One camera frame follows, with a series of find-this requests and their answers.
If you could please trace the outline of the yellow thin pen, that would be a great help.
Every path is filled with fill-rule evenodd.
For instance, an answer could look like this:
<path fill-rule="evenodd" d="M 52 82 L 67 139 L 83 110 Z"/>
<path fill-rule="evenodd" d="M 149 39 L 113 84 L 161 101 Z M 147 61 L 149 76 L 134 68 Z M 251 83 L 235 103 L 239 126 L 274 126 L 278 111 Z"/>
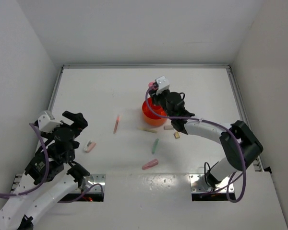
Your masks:
<path fill-rule="evenodd" d="M 149 129 L 149 128 L 145 128 L 145 127 L 139 127 L 138 129 L 139 129 L 140 131 L 144 131 L 144 132 L 157 133 L 156 130 Z"/>

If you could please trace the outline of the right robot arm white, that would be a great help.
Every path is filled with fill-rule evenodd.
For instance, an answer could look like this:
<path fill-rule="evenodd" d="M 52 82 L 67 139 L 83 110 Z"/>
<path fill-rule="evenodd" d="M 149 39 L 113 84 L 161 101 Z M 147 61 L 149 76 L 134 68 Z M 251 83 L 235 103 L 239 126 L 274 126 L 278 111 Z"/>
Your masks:
<path fill-rule="evenodd" d="M 240 120 L 222 125 L 208 120 L 201 120 L 185 109 L 184 93 L 164 90 L 160 94 L 150 87 L 146 100 L 153 105 L 160 106 L 165 118 L 171 121 L 174 129 L 186 135 L 195 135 L 220 144 L 225 157 L 218 161 L 204 175 L 207 186 L 215 188 L 227 176 L 240 171 L 245 174 L 246 169 L 263 152 L 264 148 L 248 125 Z"/>

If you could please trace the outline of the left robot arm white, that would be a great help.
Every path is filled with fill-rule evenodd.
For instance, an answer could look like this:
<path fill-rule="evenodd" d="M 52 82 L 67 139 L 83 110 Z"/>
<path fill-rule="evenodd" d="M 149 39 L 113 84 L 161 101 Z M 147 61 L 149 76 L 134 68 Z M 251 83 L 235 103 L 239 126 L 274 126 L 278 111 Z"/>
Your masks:
<path fill-rule="evenodd" d="M 71 167 L 67 174 L 72 177 L 74 184 L 81 185 L 83 178 L 90 173 L 74 161 L 75 149 L 79 142 L 75 138 L 88 126 L 82 113 L 63 112 L 63 117 L 72 121 L 68 125 L 55 120 L 50 111 L 42 115 L 30 127 L 36 133 L 41 147 L 24 170 L 24 174 L 12 194 L 2 194 L 7 202 L 0 210 L 0 230 L 16 230 L 29 210 L 33 201 L 41 192 L 41 187 L 51 182 L 57 174 L 63 171 L 64 165 Z"/>

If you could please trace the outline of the red thin pen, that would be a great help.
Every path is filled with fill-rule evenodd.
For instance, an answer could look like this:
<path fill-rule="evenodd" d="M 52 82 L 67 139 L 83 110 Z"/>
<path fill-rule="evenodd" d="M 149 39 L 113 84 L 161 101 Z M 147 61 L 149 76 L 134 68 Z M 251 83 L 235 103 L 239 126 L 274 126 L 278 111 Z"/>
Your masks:
<path fill-rule="evenodd" d="M 120 115 L 118 115 L 117 118 L 116 118 L 116 123 L 115 123 L 115 126 L 114 126 L 113 134 L 116 134 L 119 122 L 120 122 Z"/>

